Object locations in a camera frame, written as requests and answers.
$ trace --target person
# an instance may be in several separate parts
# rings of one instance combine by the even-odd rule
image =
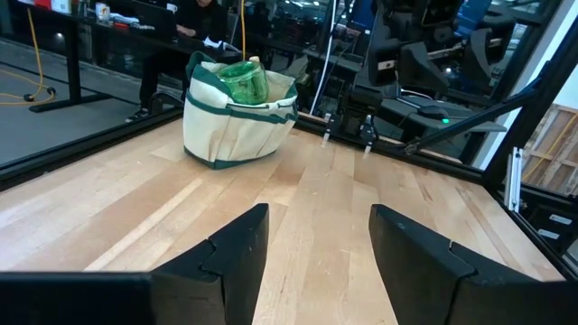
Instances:
[[[225,40],[227,34],[227,10],[216,0],[181,0],[176,12],[176,21],[177,32],[184,37],[194,37],[203,41],[209,37],[212,41],[218,42]],[[140,109],[128,117],[127,122],[151,114],[149,101],[156,92],[161,73],[172,74],[182,79],[184,100],[185,91],[189,87],[185,73],[189,57],[188,54],[165,49],[144,59],[143,80],[139,92]]]

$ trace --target floor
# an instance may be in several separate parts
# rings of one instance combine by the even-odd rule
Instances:
[[[277,153],[212,171],[182,122],[0,194],[0,269],[149,270],[258,202],[269,251],[254,324],[396,324],[368,236],[383,203],[540,280],[562,279],[480,186],[293,130]]]
[[[37,71],[34,52],[23,46],[0,42],[1,61]],[[67,80],[66,61],[63,57],[43,52],[42,69],[45,75]],[[0,64],[0,70],[17,73],[31,80],[38,76],[22,72]],[[139,80],[119,75],[110,71],[81,67],[81,84],[87,88],[110,93],[114,96],[138,101]],[[57,99],[69,98],[68,85],[46,79],[45,85],[55,87]],[[0,93],[22,95],[34,93],[36,86],[9,76],[0,71]],[[83,95],[91,92],[84,90]],[[44,91],[39,100],[48,97]],[[0,102],[14,102],[15,99],[0,97]],[[108,128],[122,125],[127,116],[132,115],[137,106],[115,99],[57,109],[44,113],[33,113],[28,106],[6,106],[0,104],[0,138],[17,139],[17,141],[0,142],[0,165],[22,158],[29,154],[50,149],[59,144],[93,135]]]

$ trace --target wooden table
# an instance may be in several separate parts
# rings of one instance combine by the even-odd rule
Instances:
[[[381,202],[502,264],[562,279],[481,187],[293,130],[223,171],[176,121],[0,194],[3,270],[148,270],[258,202],[270,243],[255,324],[396,324],[368,235]]]

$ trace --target white cable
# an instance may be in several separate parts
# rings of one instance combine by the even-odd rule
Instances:
[[[317,87],[317,91],[315,92],[313,104],[311,105],[311,109],[309,110],[309,116],[313,115],[315,105],[317,104],[317,99],[319,99],[319,93],[322,91],[323,81],[325,80],[325,71],[327,71],[327,64],[329,63],[329,57],[331,53],[331,41],[333,41],[333,28],[335,28],[335,11],[337,10],[338,1],[340,0],[333,0],[333,12],[331,13],[331,30],[329,33],[329,42],[327,43],[327,53],[325,53],[325,64],[323,64],[322,79],[319,81],[319,87]]]

